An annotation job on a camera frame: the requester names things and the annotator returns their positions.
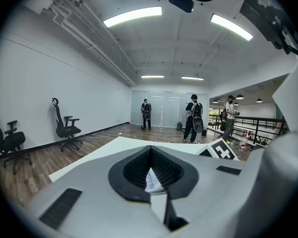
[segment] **fluorescent light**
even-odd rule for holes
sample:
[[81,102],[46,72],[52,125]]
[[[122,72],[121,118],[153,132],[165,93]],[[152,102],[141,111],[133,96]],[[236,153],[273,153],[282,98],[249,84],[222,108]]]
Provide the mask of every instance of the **fluorescent light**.
[[160,16],[162,15],[161,7],[150,7],[150,8],[144,8],[144,9],[138,9],[138,10],[132,10],[120,15],[117,15],[115,17],[109,18],[104,21],[104,24],[107,27],[111,27],[114,25],[117,25],[119,23],[136,19],[136,18],[143,18],[143,17],[149,17],[149,16]]
[[239,34],[241,37],[244,37],[248,41],[253,38],[253,36],[250,33],[246,32],[243,28],[239,27],[235,23],[233,23],[225,18],[217,16],[216,14],[212,15],[211,22],[221,25],[221,26]]
[[202,77],[182,77],[182,79],[204,80]]
[[141,77],[142,78],[163,78],[163,75],[151,75],[151,76],[141,76]]

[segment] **chair armrest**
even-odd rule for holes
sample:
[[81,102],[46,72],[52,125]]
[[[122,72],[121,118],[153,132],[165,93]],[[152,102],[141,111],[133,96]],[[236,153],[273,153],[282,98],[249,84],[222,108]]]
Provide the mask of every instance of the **chair armrest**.
[[65,119],[65,127],[68,126],[69,118],[72,118],[72,116],[64,117],[64,119]]
[[14,131],[16,131],[16,128],[9,129],[9,130],[5,131],[4,133],[5,134],[13,134]]
[[74,126],[75,121],[78,121],[78,120],[79,120],[78,118],[70,119],[70,121],[72,122],[72,126]]
[[10,124],[14,124],[14,123],[16,123],[16,122],[18,122],[18,120],[10,121],[10,122],[8,122],[7,124],[10,125]]

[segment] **wooden floor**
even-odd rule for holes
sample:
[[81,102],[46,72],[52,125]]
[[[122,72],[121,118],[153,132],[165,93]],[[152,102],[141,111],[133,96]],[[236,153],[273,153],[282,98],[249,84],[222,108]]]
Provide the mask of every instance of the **wooden floor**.
[[[152,127],[152,130],[141,131],[140,127],[125,124],[113,129],[103,131],[88,137],[102,138],[86,138],[83,137],[83,144],[79,145],[79,150],[68,147],[61,152],[59,146],[52,146],[42,150],[30,153],[32,165],[27,161],[19,161],[17,164],[17,174],[12,173],[12,163],[8,163],[7,167],[3,167],[3,161],[0,160],[0,186],[9,199],[18,202],[20,205],[27,205],[28,202],[44,187],[51,183],[49,175],[67,165],[79,160],[87,154],[97,150],[103,145],[118,136],[119,132],[123,132],[121,136],[149,141],[183,143],[181,137],[183,133],[173,128]],[[196,141],[200,143],[210,143],[218,138],[218,134],[208,130],[207,136],[203,138],[198,135]],[[232,143],[232,150],[242,161],[246,161],[250,149],[240,152],[239,146]]]

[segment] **white shirt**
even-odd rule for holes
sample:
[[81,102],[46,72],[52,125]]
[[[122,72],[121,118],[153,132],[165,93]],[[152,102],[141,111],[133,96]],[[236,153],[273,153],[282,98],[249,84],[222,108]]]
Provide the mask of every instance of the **white shirt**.
[[[227,102],[225,104],[225,110],[226,111],[228,110],[228,111],[234,113],[235,112],[235,109],[234,109],[233,103],[230,104],[230,103]],[[228,119],[235,119],[235,115],[227,113],[227,118]]]

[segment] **office chair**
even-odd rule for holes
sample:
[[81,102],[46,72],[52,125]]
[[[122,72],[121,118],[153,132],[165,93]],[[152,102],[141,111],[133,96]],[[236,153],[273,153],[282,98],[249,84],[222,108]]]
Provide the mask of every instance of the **office chair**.
[[30,165],[32,164],[32,161],[29,158],[23,157],[23,154],[25,154],[24,151],[19,153],[16,150],[16,148],[18,150],[21,150],[20,145],[24,143],[25,136],[22,131],[13,133],[16,131],[16,128],[13,128],[13,125],[15,123],[17,123],[17,120],[10,121],[7,123],[8,125],[10,125],[10,129],[4,132],[5,134],[8,135],[5,138],[3,137],[2,130],[0,129],[0,153],[5,155],[9,151],[13,152],[13,154],[3,162],[3,166],[6,168],[6,163],[13,160],[14,161],[14,163],[13,163],[13,174],[14,175],[16,174],[16,163],[18,160],[27,160],[30,162]]
[[56,123],[57,123],[56,134],[61,138],[62,137],[67,138],[67,140],[61,144],[61,152],[64,152],[64,147],[66,147],[68,144],[74,146],[76,150],[79,150],[79,148],[74,144],[74,142],[80,142],[80,144],[83,144],[83,141],[71,138],[71,137],[74,137],[74,134],[81,132],[79,128],[74,126],[75,121],[78,121],[79,119],[70,119],[72,118],[71,116],[64,117],[64,119],[66,120],[65,126],[64,126],[61,118],[61,114],[60,114],[60,108],[58,106],[59,100],[56,98],[52,98],[52,103],[56,108],[56,114],[59,119],[58,121],[56,120]]

